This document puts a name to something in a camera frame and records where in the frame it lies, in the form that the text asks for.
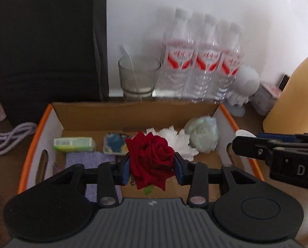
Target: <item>black bag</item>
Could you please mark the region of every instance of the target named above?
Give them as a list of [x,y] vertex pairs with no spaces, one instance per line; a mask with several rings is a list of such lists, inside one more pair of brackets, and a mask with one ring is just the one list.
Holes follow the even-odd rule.
[[108,98],[106,0],[0,0],[0,101],[12,125]]

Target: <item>red rose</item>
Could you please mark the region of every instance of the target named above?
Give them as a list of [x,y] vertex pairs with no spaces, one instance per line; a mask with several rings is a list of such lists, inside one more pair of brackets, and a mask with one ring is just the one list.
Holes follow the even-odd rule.
[[125,139],[130,153],[130,171],[138,189],[156,185],[165,191],[166,179],[174,176],[174,151],[166,139],[139,132],[133,139]]

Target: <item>purple cloth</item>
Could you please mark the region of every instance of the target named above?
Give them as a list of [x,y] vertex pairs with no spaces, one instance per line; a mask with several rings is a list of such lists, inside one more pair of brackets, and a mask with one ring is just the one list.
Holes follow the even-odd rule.
[[[99,164],[108,161],[115,161],[114,155],[106,155],[100,152],[71,152],[67,153],[66,168],[74,164],[84,164],[85,169],[97,168]],[[118,200],[122,201],[122,192],[119,185],[115,185]],[[96,202],[97,185],[88,184],[85,197],[89,201]]]

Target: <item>green leaf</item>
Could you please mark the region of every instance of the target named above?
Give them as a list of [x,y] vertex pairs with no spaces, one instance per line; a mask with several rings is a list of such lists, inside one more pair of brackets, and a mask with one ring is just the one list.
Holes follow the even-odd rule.
[[148,187],[145,187],[145,188],[144,188],[145,195],[146,195],[146,196],[149,195],[150,193],[153,192],[153,190],[154,190],[154,185],[150,185],[150,186],[148,186]]

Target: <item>yellow bottle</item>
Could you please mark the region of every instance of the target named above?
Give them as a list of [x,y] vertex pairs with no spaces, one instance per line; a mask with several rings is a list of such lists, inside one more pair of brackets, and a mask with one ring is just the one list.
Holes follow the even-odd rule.
[[291,75],[263,121],[263,129],[267,133],[308,133],[308,57]]

